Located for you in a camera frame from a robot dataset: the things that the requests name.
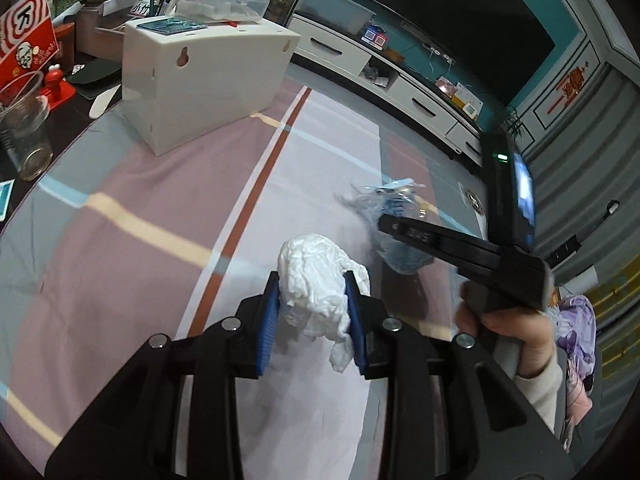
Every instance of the teal wall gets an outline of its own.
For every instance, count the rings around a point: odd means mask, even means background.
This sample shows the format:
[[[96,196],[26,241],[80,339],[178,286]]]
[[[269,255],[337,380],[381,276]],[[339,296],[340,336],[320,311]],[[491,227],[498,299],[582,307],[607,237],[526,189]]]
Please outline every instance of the teal wall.
[[[374,21],[385,28],[389,36],[388,45],[402,52],[405,56],[405,62],[409,66],[429,79],[437,79],[439,76],[444,75],[448,68],[447,63],[440,56],[431,56],[430,59],[430,52],[421,47],[420,42],[416,40],[416,38],[399,27],[399,19],[396,15],[388,12],[382,6],[378,6],[371,0],[353,1],[376,12]],[[529,9],[531,9],[537,19],[540,20],[540,23],[545,27],[556,46],[536,73],[513,99],[511,105],[514,107],[517,107],[525,97],[535,89],[578,34],[578,27],[564,6],[564,1],[523,1],[529,6]],[[484,102],[478,122],[483,128],[489,127],[492,117],[501,110],[502,105],[490,95],[486,94],[487,89],[481,82],[475,79],[473,75],[465,72],[462,68],[458,68],[457,65],[454,65],[450,69],[447,78],[453,83],[462,82],[466,86],[469,86],[469,89]]]

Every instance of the hand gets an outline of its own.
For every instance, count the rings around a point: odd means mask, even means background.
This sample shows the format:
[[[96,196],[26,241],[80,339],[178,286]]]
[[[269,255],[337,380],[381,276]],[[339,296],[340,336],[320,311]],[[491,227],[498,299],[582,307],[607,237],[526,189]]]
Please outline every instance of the hand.
[[[518,306],[482,314],[480,320],[466,305],[468,282],[460,287],[462,303],[456,312],[455,322],[461,332],[478,336],[480,322],[492,332],[516,337],[524,342],[520,354],[518,375],[532,379],[540,375],[553,355],[554,327],[551,320],[537,310]]]

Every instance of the clear plastic bag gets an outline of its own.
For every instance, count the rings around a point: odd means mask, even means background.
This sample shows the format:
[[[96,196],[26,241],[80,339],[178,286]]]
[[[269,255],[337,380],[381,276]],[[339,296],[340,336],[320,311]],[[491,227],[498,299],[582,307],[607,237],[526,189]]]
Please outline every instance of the clear plastic bag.
[[[363,216],[371,230],[374,248],[386,264],[398,274],[415,274],[433,263],[433,256],[408,246],[378,230],[383,214],[424,219],[426,213],[416,200],[416,189],[424,187],[412,179],[395,180],[380,187],[367,187],[351,205]]]

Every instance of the sleeve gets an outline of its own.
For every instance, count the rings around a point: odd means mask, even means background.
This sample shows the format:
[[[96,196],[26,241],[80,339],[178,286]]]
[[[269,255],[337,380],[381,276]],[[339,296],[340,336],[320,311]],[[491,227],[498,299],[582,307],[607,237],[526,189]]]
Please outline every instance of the sleeve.
[[[513,378],[514,384],[536,409],[552,433],[556,423],[558,390],[562,385],[562,379],[562,369],[558,365],[558,351],[555,345],[549,364],[540,375],[532,379],[524,379],[520,376]]]

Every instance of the white storage box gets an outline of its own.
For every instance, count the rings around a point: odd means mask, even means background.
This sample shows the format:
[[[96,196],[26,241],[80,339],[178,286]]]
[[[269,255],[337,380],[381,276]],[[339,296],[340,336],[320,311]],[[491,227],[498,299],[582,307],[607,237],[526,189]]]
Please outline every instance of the white storage box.
[[[375,14],[351,0],[304,0],[300,10],[333,23],[349,34],[358,34]]]
[[[127,22],[124,113],[156,155],[268,108],[300,36],[268,20],[164,36]]]
[[[171,0],[164,13],[199,23],[259,22],[267,7],[269,0]]]

